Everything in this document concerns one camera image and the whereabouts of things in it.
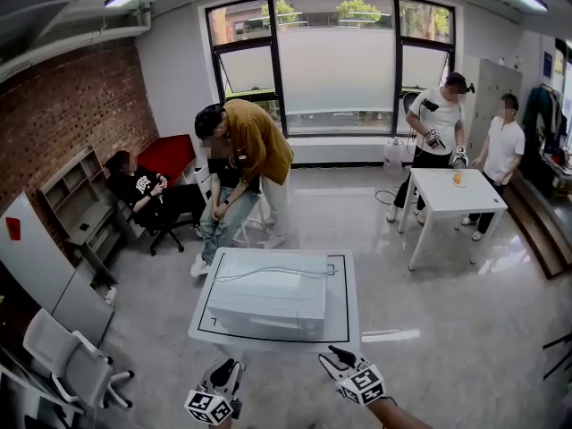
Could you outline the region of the grey metal lockers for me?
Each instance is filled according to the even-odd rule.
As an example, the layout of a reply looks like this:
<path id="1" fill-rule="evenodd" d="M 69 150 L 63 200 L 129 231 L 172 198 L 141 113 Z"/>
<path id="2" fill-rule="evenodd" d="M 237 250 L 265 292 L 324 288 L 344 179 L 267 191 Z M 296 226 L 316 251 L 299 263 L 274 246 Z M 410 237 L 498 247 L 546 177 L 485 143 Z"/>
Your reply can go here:
<path id="1" fill-rule="evenodd" d="M 519 95 L 522 74 L 490 60 L 468 56 L 463 74 L 475 87 L 466 96 L 464 129 L 466 151 L 470 160 L 477 158 L 488 135 L 492 119 L 501 106 L 501 96 Z"/>

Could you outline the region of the grey wooden shelf desk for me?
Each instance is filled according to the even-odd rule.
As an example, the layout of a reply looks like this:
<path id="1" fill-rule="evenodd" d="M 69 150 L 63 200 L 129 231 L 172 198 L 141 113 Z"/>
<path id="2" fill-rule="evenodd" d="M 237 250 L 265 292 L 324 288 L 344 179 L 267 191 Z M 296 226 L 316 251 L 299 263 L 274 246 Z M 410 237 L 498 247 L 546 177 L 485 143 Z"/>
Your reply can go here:
<path id="1" fill-rule="evenodd" d="M 96 150 L 85 147 L 38 188 L 40 202 L 63 235 L 65 250 L 87 267 L 94 288 L 117 284 L 109 265 L 124 243 L 116 196 Z"/>

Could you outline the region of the black framed window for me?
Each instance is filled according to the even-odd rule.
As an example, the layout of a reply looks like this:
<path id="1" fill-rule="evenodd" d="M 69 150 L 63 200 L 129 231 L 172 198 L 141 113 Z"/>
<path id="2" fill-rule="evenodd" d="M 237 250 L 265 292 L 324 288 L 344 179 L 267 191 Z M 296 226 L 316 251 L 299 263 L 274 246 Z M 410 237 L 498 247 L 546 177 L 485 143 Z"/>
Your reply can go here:
<path id="1" fill-rule="evenodd" d="M 407 135 L 408 103 L 455 65 L 455 12 L 425 0 L 243 0 L 206 26 L 219 97 L 289 137 Z"/>

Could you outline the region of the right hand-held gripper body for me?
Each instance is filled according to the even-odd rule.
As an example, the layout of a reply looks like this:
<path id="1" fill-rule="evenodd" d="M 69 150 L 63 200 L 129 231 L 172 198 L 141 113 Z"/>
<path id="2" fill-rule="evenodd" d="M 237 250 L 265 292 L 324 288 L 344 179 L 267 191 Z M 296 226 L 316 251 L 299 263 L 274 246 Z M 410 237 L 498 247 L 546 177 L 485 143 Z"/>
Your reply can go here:
<path id="1" fill-rule="evenodd" d="M 340 392 L 344 399 L 367 406 L 385 397 L 385 383 L 375 364 L 365 364 L 345 372 L 340 379 Z"/>

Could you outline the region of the white appliance door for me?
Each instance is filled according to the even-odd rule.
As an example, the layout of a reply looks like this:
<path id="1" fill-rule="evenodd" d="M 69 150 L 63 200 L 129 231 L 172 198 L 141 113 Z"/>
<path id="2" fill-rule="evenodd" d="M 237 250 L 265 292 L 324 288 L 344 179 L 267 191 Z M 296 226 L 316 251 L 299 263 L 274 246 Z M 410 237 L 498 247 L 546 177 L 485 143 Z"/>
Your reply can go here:
<path id="1" fill-rule="evenodd" d="M 301 334 L 296 316 L 252 313 L 233 305 L 210 305 L 207 308 L 216 324 L 235 336 L 276 340 L 298 338 Z"/>

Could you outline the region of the red cushion sofa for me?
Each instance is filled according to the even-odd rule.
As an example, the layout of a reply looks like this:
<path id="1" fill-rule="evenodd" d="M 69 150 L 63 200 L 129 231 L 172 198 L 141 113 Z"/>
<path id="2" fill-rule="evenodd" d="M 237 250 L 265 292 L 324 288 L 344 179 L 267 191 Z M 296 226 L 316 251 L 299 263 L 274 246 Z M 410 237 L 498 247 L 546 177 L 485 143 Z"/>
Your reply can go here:
<path id="1" fill-rule="evenodd" d="M 185 182 L 184 173 L 195 159 L 189 134 L 159 138 L 137 155 L 138 165 L 161 173 L 169 185 Z"/>

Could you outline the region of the white folding chair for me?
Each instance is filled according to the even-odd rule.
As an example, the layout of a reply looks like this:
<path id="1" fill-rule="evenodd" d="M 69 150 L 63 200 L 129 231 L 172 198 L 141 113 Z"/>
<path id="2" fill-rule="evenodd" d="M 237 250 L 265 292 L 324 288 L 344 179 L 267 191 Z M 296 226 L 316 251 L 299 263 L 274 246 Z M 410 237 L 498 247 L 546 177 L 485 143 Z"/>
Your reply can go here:
<path id="1" fill-rule="evenodd" d="M 205 165 L 200 169 L 196 169 L 194 176 L 202 197 L 208 204 L 211 197 L 211 174 L 208 170 L 208 167 Z M 248 231 L 250 229 L 260 230 L 263 233 L 265 239 L 267 239 L 269 236 L 269 232 L 263 220 L 248 216 L 235 234 L 233 238 L 233 244 L 243 248 L 250 248 L 251 240 L 248 235 Z"/>

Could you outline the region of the dark wooden step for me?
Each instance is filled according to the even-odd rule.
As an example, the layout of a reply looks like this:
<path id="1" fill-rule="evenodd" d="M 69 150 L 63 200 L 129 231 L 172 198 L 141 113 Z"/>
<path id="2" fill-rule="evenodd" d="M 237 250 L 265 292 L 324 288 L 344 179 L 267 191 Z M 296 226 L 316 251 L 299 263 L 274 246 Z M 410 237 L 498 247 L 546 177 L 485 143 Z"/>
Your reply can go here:
<path id="1" fill-rule="evenodd" d="M 572 236 L 542 193 L 519 173 L 512 176 L 503 198 L 547 279 L 572 271 Z"/>

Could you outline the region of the white office chair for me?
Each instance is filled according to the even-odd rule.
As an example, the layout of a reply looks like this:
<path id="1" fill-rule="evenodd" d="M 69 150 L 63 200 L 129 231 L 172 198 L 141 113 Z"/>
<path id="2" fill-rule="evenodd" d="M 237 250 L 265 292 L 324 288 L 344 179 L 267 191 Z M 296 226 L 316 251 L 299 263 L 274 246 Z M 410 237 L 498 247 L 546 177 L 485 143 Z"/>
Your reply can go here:
<path id="1" fill-rule="evenodd" d="M 52 383 L 66 402 L 80 402 L 95 409 L 107 408 L 108 400 L 113 399 L 122 408 L 133 407 L 114 385 L 132 379 L 134 372 L 116 373 L 111 357 L 81 332 L 68 331 L 44 308 L 30 321 L 23 347 L 49 372 Z"/>

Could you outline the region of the black tripod stand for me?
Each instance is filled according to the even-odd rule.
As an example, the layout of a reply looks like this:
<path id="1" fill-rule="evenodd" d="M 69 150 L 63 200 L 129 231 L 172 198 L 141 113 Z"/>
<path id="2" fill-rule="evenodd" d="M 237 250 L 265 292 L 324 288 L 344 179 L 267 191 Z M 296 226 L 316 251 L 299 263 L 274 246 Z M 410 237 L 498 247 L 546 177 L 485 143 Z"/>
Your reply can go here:
<path id="1" fill-rule="evenodd" d="M 543 380 L 547 381 L 560 370 L 572 368 L 572 331 L 542 346 Z"/>

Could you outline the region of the white microwave oven housing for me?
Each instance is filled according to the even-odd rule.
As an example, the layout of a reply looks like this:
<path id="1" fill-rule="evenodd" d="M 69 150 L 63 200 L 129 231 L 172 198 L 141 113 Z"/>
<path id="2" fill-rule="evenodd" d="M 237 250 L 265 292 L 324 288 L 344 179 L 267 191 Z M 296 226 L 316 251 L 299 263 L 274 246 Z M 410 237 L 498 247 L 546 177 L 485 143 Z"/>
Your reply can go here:
<path id="1" fill-rule="evenodd" d="M 335 274 L 320 256 L 224 256 L 206 308 L 233 305 L 252 313 L 296 316 L 299 337 L 272 341 L 318 341 L 324 333 L 328 279 Z"/>

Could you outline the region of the white cabinet with red sticker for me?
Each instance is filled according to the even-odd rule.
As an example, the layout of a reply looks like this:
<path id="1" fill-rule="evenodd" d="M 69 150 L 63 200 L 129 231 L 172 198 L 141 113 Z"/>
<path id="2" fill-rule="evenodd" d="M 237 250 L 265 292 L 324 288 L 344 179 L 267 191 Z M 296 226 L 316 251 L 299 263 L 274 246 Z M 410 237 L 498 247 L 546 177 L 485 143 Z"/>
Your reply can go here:
<path id="1" fill-rule="evenodd" d="M 99 345 L 114 310 L 57 247 L 25 193 L 0 216 L 0 261 L 56 321 Z"/>

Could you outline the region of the clothes rack with garments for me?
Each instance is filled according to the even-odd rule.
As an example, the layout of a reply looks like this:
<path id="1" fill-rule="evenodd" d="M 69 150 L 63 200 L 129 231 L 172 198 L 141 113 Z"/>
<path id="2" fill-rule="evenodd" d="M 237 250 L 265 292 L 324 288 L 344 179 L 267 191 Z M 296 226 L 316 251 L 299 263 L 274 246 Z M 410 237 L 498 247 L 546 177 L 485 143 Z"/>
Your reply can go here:
<path id="1" fill-rule="evenodd" d="M 544 154 L 559 157 L 568 137 L 568 119 L 554 88 L 542 83 L 531 90 L 522 125 L 526 138 L 524 162 L 530 164 Z"/>

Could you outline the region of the white table with black lines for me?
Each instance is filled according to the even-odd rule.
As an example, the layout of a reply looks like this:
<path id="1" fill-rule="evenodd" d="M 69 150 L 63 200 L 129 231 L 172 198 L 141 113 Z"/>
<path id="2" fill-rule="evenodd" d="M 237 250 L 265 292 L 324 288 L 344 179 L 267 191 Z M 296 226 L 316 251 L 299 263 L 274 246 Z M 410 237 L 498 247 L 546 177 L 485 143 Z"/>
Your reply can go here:
<path id="1" fill-rule="evenodd" d="M 216 270 L 224 256 L 260 257 L 278 253 L 292 254 L 295 257 L 325 257 L 326 262 L 336 271 L 336 274 L 328 279 L 324 333 L 318 341 L 272 341 L 235 336 L 218 326 L 206 308 Z M 225 353 L 231 352 L 232 349 L 257 349 L 313 354 L 327 352 L 329 345 L 357 349 L 360 345 L 360 330 L 353 256 L 347 250 L 219 248 L 198 299 L 188 335 L 193 339 L 212 343 Z"/>

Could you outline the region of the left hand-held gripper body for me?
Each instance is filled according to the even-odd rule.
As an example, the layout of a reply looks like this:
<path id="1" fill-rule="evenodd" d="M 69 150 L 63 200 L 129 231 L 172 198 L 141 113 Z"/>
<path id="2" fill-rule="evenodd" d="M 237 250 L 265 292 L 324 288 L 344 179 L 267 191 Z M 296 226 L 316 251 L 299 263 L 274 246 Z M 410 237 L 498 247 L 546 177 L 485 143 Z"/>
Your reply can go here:
<path id="1" fill-rule="evenodd" d="M 221 425 L 230 419 L 238 419 L 242 403 L 237 398 L 228 400 L 220 394 L 190 390 L 184 409 L 200 423 Z"/>

